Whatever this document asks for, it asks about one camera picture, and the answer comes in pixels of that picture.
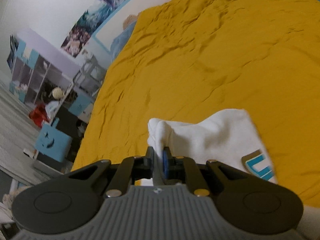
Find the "white sweatshirt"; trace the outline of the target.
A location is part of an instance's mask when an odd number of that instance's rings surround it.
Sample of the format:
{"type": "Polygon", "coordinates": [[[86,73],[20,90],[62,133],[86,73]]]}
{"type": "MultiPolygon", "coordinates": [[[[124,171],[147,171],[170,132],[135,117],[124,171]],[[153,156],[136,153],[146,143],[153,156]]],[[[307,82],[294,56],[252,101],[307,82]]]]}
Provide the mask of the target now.
{"type": "Polygon", "coordinates": [[[174,157],[197,163],[210,196],[195,196],[183,185],[183,199],[175,211],[195,211],[207,205],[211,222],[245,239],[319,239],[319,209],[302,204],[292,191],[278,184],[274,166],[249,114],[225,109],[198,124],[149,120],[148,145],[154,149],[150,184],[163,183],[163,148],[174,157]]]}

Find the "blue moon storage box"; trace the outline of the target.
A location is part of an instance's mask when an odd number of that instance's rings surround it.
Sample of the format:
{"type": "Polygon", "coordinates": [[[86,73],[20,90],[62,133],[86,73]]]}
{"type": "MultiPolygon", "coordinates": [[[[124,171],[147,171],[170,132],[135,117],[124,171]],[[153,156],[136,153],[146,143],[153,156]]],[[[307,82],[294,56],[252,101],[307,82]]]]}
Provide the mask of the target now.
{"type": "Polygon", "coordinates": [[[57,129],[60,119],[55,118],[52,124],[43,124],[35,142],[36,159],[48,157],[63,163],[72,143],[72,137],[57,129]]]}

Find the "red item on floor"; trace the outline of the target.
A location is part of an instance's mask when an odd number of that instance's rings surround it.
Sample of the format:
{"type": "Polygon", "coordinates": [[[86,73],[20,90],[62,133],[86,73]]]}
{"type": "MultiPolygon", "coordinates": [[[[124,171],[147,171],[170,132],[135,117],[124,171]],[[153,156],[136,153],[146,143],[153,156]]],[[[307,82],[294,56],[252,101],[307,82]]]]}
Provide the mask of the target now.
{"type": "Polygon", "coordinates": [[[45,122],[47,122],[47,123],[50,122],[48,115],[47,115],[47,112],[46,112],[45,104],[43,104],[43,103],[37,105],[28,114],[28,116],[34,122],[34,124],[39,128],[42,128],[42,126],[45,122]]]}

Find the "blue white shelf unit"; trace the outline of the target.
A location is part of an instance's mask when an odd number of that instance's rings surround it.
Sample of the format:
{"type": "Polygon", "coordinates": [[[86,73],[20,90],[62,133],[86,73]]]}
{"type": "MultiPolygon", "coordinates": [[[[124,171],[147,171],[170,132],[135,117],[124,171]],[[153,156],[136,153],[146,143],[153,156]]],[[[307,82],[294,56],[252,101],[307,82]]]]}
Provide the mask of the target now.
{"type": "Polygon", "coordinates": [[[106,74],[94,55],[84,51],[82,62],[75,63],[26,29],[10,37],[7,63],[12,74],[9,90],[20,102],[31,109],[43,105],[50,122],[62,110],[89,122],[106,74]]]}

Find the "blue pillow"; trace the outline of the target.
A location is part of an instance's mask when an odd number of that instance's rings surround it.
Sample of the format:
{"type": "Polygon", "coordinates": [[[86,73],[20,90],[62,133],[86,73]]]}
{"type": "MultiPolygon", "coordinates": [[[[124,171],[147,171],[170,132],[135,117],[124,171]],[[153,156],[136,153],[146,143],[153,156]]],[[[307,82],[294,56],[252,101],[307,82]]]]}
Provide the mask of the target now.
{"type": "Polygon", "coordinates": [[[111,44],[111,61],[114,61],[117,58],[119,53],[127,44],[135,28],[138,16],[139,14],[129,15],[123,22],[123,31],[113,40],[111,44]]]}

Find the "mustard yellow bedspread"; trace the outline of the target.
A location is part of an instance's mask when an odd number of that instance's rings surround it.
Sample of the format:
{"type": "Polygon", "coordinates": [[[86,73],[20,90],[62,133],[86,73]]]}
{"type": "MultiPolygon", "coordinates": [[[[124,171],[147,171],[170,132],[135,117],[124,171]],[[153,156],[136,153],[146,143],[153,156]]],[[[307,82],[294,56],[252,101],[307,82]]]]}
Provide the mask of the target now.
{"type": "Polygon", "coordinates": [[[171,0],[109,67],[74,169],[147,147],[151,118],[249,113],[280,185],[319,207],[319,1],[171,0]]]}

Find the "blue apple headboard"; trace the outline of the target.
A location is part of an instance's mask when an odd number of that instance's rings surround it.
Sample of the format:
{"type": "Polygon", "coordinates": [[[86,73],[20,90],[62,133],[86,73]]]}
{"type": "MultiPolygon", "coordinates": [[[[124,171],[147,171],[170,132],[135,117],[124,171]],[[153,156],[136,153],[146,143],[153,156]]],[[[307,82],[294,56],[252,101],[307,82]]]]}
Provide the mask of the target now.
{"type": "Polygon", "coordinates": [[[92,53],[110,52],[112,41],[123,31],[123,23],[130,15],[138,15],[145,9],[162,5],[171,0],[124,0],[92,34],[86,47],[92,53]]]}

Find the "poster strip on wall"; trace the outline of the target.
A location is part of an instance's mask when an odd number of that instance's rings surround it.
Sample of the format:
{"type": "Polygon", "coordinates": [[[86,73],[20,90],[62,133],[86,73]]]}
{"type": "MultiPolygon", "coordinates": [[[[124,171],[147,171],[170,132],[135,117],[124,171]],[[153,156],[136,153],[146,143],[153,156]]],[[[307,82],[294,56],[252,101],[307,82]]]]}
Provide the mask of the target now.
{"type": "Polygon", "coordinates": [[[95,0],[72,27],[61,48],[77,57],[94,32],[125,0],[95,0]]]}

